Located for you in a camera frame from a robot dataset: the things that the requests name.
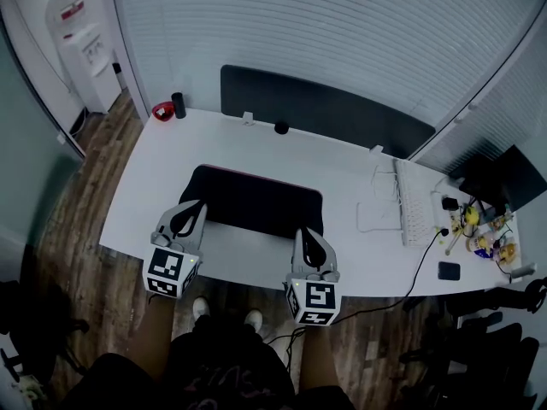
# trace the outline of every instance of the window blind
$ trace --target window blind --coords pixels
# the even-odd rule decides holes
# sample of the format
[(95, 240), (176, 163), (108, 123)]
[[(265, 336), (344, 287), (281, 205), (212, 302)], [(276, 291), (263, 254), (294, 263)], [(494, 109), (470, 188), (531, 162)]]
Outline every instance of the window blind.
[(418, 163), (449, 173), (476, 154), (494, 160), (547, 127), (547, 9), (536, 28), (518, 57), (500, 70), (502, 77), (472, 102), (462, 123), (427, 148)]
[(221, 110), (224, 64), (345, 90), (437, 125), (542, 0), (115, 0), (147, 108)]

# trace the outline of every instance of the desk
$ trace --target desk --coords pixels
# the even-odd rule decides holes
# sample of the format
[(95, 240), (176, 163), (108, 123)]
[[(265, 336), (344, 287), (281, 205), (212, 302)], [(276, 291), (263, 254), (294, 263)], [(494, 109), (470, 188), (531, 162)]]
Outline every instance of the desk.
[[(324, 238), (336, 251), (342, 294), (406, 294), (424, 250), (404, 247), (400, 232), (363, 234), (356, 227), (357, 204), (360, 202), (362, 211), (377, 202), (371, 180), (374, 170), (393, 171), (390, 156), (371, 155), (368, 149), (307, 132), (290, 130), (278, 135), (269, 124), (243, 126), (241, 119), (219, 113), (195, 109), (186, 112), (183, 120), (148, 120), (115, 192), (100, 244), (143, 258), (163, 212), (179, 202), (194, 169), (210, 164), (318, 190), (323, 195)], [(420, 168), (423, 181), (433, 190), (444, 175)], [(438, 190), (460, 202), (468, 199), (448, 185), (441, 184)], [(392, 205), (397, 211), (398, 204)], [(374, 220), (367, 220), (366, 214), (362, 214), (360, 223), (363, 217), (367, 226), (370, 223), (374, 227)], [(511, 227), (518, 242), (516, 220)], [(450, 239), (451, 235), (444, 244), (436, 242), (431, 247), (413, 296), (508, 283), (494, 262), (467, 252), (463, 238), (447, 259), (444, 250)], [(291, 269), (291, 240), (228, 225), (207, 222), (201, 250), (200, 273), (211, 278), (282, 289)], [(461, 280), (438, 280), (439, 261), (459, 263)]]

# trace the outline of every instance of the wooden floor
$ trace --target wooden floor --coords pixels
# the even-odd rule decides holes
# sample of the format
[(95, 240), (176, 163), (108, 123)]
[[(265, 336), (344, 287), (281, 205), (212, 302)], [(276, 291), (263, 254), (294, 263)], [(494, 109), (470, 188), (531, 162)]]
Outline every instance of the wooden floor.
[[(126, 92), (108, 115), (88, 118), (78, 138), (87, 154), (85, 162), (51, 215), (35, 263), (24, 269), (36, 290), (51, 282), (59, 284), (70, 297), (73, 317), (90, 324), (87, 334), (71, 337), (72, 348), (85, 366), (106, 352), (124, 354), (145, 308), (142, 261), (98, 244), (116, 186), (141, 131)], [(282, 292), (199, 277), (177, 304), (174, 337), (191, 330), (191, 303), (200, 295), (209, 298), (213, 313), (219, 313), (220, 305), (240, 314), (260, 308), (266, 342), (294, 329)], [(340, 317), (392, 301), (345, 298)], [(400, 388), (420, 377), (421, 366), (401, 365), (398, 356), (420, 346), (422, 325), (431, 309), (432, 303), (426, 301), (411, 313), (395, 307), (361, 314), (331, 328), (340, 382), (357, 409), (391, 408)], [(284, 338), (273, 344), (285, 361), (287, 343)], [(298, 375), (301, 349), (302, 338), (294, 345), (293, 379)], [(60, 401), (79, 379), (64, 360), (58, 360), (50, 383), (51, 400)]]

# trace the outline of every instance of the shoe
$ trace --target shoe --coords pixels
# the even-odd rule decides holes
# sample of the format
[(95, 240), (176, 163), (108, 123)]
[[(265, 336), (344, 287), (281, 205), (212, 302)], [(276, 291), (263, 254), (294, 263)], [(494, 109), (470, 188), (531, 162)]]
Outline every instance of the shoe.
[(211, 315), (209, 303), (207, 302), (207, 299), (205, 299), (203, 296), (199, 296), (194, 299), (194, 305), (192, 306), (191, 311), (194, 314), (195, 320), (198, 320), (202, 316)]
[(262, 328), (262, 313), (260, 310), (250, 310), (245, 317), (244, 323), (252, 326), (255, 329), (255, 332), (258, 332)]

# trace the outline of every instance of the office chair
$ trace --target office chair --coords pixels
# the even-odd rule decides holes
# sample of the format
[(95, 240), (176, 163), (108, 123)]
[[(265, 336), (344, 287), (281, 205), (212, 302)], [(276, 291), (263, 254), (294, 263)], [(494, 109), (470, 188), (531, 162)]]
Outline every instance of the office chair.
[[(521, 341), (520, 324), (487, 332), (501, 313), (464, 322), (460, 329), (444, 332), (444, 340), (429, 348), (401, 355), (404, 364), (426, 364), (424, 378), (405, 387), (401, 408), (511, 408), (529, 410), (536, 396), (526, 397), (526, 381), (538, 352), (538, 341)], [(450, 373), (457, 363), (460, 373)]]
[(22, 365), (24, 375), (47, 384), (58, 355), (83, 375), (86, 369), (67, 343), (68, 334), (74, 331), (86, 333), (89, 325), (70, 318), (70, 301), (59, 286), (51, 286), (45, 299), (38, 301), (23, 296), (16, 281), (0, 283), (0, 333), (9, 333), (19, 354), (9, 358), (0, 349), (0, 355), (17, 383), (20, 378), (15, 366)]
[(445, 297), (446, 307), (456, 317), (476, 313), (486, 308), (518, 308), (532, 314), (536, 313), (547, 296), (547, 278), (533, 280), (524, 291), (496, 287)]

